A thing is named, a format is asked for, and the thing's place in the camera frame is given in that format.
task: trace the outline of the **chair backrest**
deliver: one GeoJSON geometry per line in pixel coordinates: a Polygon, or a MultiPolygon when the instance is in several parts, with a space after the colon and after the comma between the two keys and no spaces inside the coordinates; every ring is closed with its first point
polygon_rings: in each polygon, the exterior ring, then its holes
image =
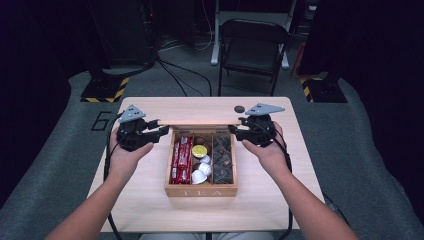
{"type": "Polygon", "coordinates": [[[287,43],[290,39],[289,33],[281,25],[245,19],[230,19],[224,22],[220,35],[224,38],[243,38],[278,44],[287,43]]]}

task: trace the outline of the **gray carpet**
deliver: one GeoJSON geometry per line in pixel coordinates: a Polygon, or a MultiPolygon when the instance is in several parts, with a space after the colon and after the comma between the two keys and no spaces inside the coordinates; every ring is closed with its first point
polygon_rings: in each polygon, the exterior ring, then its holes
{"type": "MultiPolygon", "coordinates": [[[[208,77],[216,96],[218,67],[210,65],[211,51],[211,46],[203,51],[183,46],[161,51],[159,56],[208,77]]],[[[295,43],[288,53],[290,63],[296,53],[295,43]]],[[[172,69],[187,85],[208,96],[208,84],[203,78],[172,69]]],[[[281,70],[275,95],[291,99],[321,188],[343,211],[355,232],[361,239],[424,239],[423,226],[407,196],[386,171],[374,147],[367,113],[355,90],[340,80],[348,103],[308,103],[299,80],[291,78],[290,72],[281,70]]],[[[84,201],[105,146],[106,132],[91,131],[99,113],[105,112],[102,118],[111,120],[122,99],[129,96],[184,96],[159,64],[131,77],[116,103],[80,102],[89,80],[88,73],[69,79],[72,96],[67,109],[0,210],[0,239],[42,239],[84,201]]],[[[188,96],[199,96],[197,91],[182,86],[188,96]]],[[[264,94],[225,88],[223,95],[264,94]]],[[[123,238],[137,239],[138,234],[123,234],[123,238]]],[[[114,239],[114,235],[102,233],[100,239],[114,239]]],[[[289,239],[303,236],[293,231],[289,239]]]]}

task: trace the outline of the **gray pants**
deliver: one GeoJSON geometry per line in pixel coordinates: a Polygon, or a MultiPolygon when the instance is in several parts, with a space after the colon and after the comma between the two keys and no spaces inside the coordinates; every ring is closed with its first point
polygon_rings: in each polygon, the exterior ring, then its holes
{"type": "MultiPolygon", "coordinates": [[[[274,240],[282,232],[213,233],[212,240],[274,240]]],[[[145,233],[140,240],[206,240],[205,233],[145,233]]]]}

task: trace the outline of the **hand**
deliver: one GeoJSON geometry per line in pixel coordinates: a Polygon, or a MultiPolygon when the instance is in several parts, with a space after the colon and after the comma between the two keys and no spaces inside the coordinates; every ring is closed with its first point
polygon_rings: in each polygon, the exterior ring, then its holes
{"type": "MultiPolygon", "coordinates": [[[[283,129],[276,122],[274,122],[274,126],[275,130],[281,134],[277,133],[277,141],[280,142],[283,147],[287,147],[281,137],[283,135],[283,129]]],[[[274,180],[282,174],[290,173],[287,167],[286,158],[277,143],[273,142],[265,148],[256,146],[248,140],[243,140],[242,144],[249,152],[258,157],[261,166],[274,180]]]]}
{"type": "Polygon", "coordinates": [[[123,187],[134,174],[138,161],[153,149],[153,143],[148,143],[135,151],[128,152],[118,144],[116,140],[117,132],[118,128],[115,128],[110,136],[110,149],[113,152],[108,179],[114,179],[123,187]]]}

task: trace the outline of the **forearm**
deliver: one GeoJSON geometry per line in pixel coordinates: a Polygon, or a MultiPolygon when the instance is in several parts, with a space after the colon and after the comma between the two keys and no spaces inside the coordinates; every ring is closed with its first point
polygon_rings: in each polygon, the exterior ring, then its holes
{"type": "Polygon", "coordinates": [[[274,179],[306,239],[358,239],[350,227],[291,173],[274,179]]]}
{"type": "Polygon", "coordinates": [[[54,229],[47,239],[96,239],[124,186],[108,180],[54,229]]]}

